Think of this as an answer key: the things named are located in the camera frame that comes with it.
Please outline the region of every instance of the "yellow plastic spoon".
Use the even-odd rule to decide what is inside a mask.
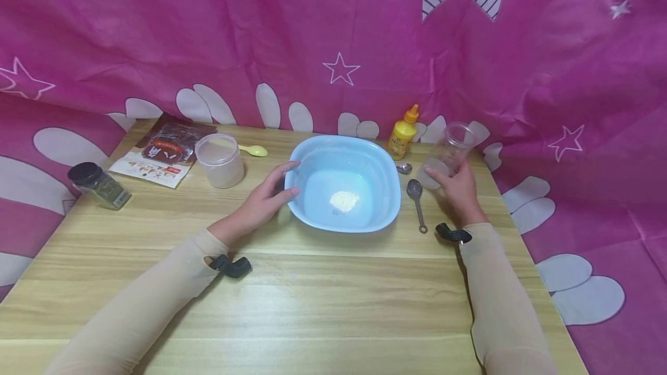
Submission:
[[[267,151],[266,148],[259,145],[253,145],[253,146],[239,145],[239,149],[242,151],[246,151],[248,154],[252,156],[267,156],[269,154],[269,151]]]

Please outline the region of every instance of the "black jar lid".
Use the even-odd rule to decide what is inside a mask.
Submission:
[[[86,186],[102,177],[102,168],[96,163],[80,163],[67,172],[67,178],[78,186]]]

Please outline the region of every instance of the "pink fabric backdrop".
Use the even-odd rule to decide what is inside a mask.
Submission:
[[[386,137],[419,103],[422,142],[447,121],[475,122],[589,371],[662,373],[666,9],[667,0],[0,0],[9,224],[0,297],[78,195],[67,165],[104,159],[133,118],[166,111]],[[48,191],[26,196],[31,188]]]

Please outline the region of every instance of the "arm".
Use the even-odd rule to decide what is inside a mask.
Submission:
[[[475,317],[472,340],[489,375],[556,374],[530,299],[514,274],[477,200],[475,179],[465,162],[454,177],[427,173],[440,183],[472,235],[460,246]]]
[[[119,292],[70,340],[45,374],[131,373],[174,315],[218,275],[207,266],[207,258],[227,254],[228,247],[298,194],[291,188],[274,195],[276,183],[296,165],[278,166],[236,212],[185,240]]]

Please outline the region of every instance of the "clear plastic container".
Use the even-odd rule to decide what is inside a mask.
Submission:
[[[470,127],[461,122],[452,122],[445,128],[442,139],[434,144],[426,161],[417,173],[417,179],[425,188],[435,190],[438,182],[426,174],[426,167],[431,167],[448,177],[458,172],[458,167],[477,144],[477,137]]]
[[[243,161],[236,139],[230,135],[212,134],[203,137],[195,146],[195,154],[206,170],[206,178],[211,186],[229,188],[242,180],[245,173]]]

